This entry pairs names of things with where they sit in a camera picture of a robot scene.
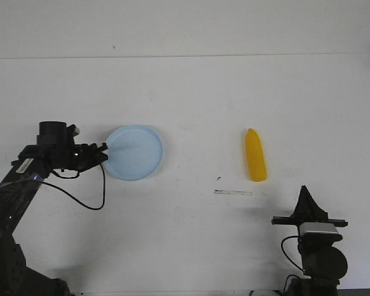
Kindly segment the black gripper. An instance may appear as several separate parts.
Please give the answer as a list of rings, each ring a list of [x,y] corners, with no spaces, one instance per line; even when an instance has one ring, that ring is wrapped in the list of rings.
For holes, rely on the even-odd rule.
[[[54,153],[54,169],[72,170],[79,173],[87,171],[109,159],[107,154],[102,153],[107,149],[105,142],[99,146],[96,143],[69,146],[62,152]]]
[[[336,228],[345,228],[348,226],[346,220],[340,219],[326,219],[316,220],[311,218],[302,218],[305,212],[304,195],[307,203],[307,209],[309,216],[313,218],[327,218],[328,213],[318,206],[315,200],[312,198],[308,188],[302,186],[298,196],[298,201],[295,206],[295,210],[291,216],[273,216],[271,220],[272,225],[289,225],[289,226],[300,226],[303,223],[329,223],[333,224]]]

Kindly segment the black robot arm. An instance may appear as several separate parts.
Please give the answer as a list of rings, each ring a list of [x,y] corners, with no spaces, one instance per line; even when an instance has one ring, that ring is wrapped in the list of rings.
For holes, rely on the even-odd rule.
[[[62,279],[51,279],[27,266],[13,233],[49,175],[58,170],[81,173],[107,161],[106,144],[75,144],[75,125],[39,124],[36,144],[27,145],[0,182],[0,295],[71,295]]]
[[[280,244],[284,256],[294,263],[286,251],[284,243],[297,240],[297,249],[302,264],[294,264],[303,277],[287,276],[281,295],[338,295],[337,286],[348,271],[345,255],[334,243],[343,239],[338,228],[348,226],[346,220],[331,219],[312,198],[308,188],[300,189],[298,202],[290,216],[274,216],[273,225],[289,225],[297,228],[297,234],[283,238]]]

